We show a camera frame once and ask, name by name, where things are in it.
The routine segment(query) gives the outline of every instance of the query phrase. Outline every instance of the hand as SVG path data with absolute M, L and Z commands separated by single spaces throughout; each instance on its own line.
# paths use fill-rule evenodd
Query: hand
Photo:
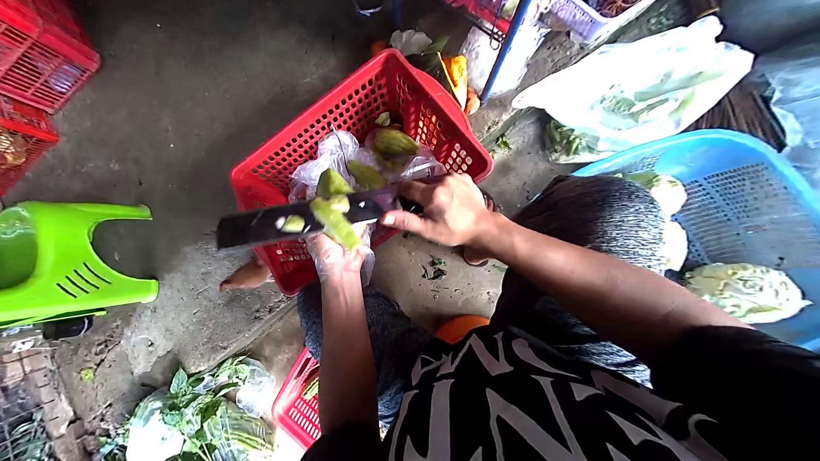
M 350 253 L 327 235 L 317 234 L 307 238 L 307 251 L 313 257 L 320 281 L 338 280 L 348 274 L 359 278 L 364 261 L 359 249 Z
M 447 246 L 475 245 L 492 226 L 492 212 L 484 197 L 465 173 L 450 173 L 437 184 L 404 181 L 399 195 L 424 207 L 424 217 L 410 212 L 387 212 L 381 223 L 410 231 Z

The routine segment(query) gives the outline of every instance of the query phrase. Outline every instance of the red plastic basket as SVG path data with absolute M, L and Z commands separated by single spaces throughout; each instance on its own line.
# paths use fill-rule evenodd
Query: red plastic basket
M 0 196 L 58 140 L 43 109 L 0 95 Z
M 285 383 L 273 401 L 273 422 L 307 450 L 321 435 L 319 396 L 302 397 L 308 378 L 316 376 L 319 362 L 305 348 L 290 369 Z
M 453 97 L 432 77 L 387 49 L 352 73 L 328 94 L 282 128 L 237 165 L 230 184 L 242 211 L 288 202 L 290 175 L 317 156 L 319 139 L 347 130 L 363 141 L 380 113 L 401 114 L 408 135 L 429 146 L 450 171 L 483 180 L 493 160 L 470 129 Z M 373 246 L 394 235 L 384 228 L 373 234 Z M 316 278 L 305 244 L 296 240 L 255 248 L 282 293 L 298 293 Z
M 0 92 L 54 113 L 99 66 L 63 0 L 0 0 Z

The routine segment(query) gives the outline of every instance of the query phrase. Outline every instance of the knife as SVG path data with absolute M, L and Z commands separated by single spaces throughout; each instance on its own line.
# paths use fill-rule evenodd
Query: knife
M 414 205 L 405 200 L 397 203 L 394 186 L 349 194 L 348 200 L 350 210 L 345 213 L 345 216 L 353 224 L 376 222 L 385 212 L 399 207 L 420 211 L 417 204 Z M 292 215 L 301 216 L 305 220 L 302 232 L 282 232 L 280 230 L 281 222 Z M 302 239 L 318 234 L 324 228 L 313 216 L 310 201 L 289 203 L 279 207 L 263 208 L 223 217 L 216 227 L 216 247 L 228 249 Z

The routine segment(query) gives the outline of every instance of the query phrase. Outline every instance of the plastic glove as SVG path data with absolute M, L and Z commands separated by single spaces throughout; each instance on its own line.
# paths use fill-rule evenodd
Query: plastic glove
M 376 255 L 370 248 L 372 227 L 362 228 L 362 244 L 352 253 L 325 234 L 312 235 L 305 240 L 307 251 L 316 264 L 319 281 L 341 276 L 345 272 L 356 272 L 361 274 L 362 286 L 370 283 L 370 275 L 373 273 L 373 265 L 376 262 Z

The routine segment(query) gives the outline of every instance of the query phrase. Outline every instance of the blue pole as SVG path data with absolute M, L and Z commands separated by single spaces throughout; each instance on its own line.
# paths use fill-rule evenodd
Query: blue pole
M 516 8 L 515 14 L 512 15 L 512 21 L 510 21 L 510 28 L 507 31 L 507 36 L 504 38 L 503 43 L 501 43 L 501 49 L 499 49 L 499 55 L 495 58 L 493 70 L 490 71 L 490 76 L 487 77 L 487 83 L 484 84 L 484 91 L 481 92 L 482 102 L 486 101 L 490 96 L 490 90 L 493 88 L 495 79 L 499 76 L 499 71 L 501 71 L 501 65 L 504 62 L 504 58 L 507 57 L 507 53 L 513 45 L 513 39 L 518 33 L 518 29 L 521 28 L 521 25 L 524 23 L 524 16 L 526 16 L 527 10 L 530 9 L 530 3 L 532 3 L 532 0 L 521 0 L 518 3 L 518 8 Z

